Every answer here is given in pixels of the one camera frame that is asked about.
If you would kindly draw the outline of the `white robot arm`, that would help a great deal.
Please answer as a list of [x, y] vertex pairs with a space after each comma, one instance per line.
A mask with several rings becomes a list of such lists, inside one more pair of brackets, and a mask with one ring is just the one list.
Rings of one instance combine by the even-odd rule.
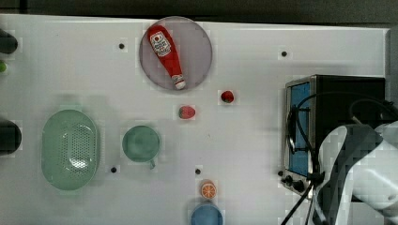
[[319, 149], [323, 182], [314, 189], [310, 225], [347, 225], [353, 198], [397, 223], [397, 124], [335, 128]]

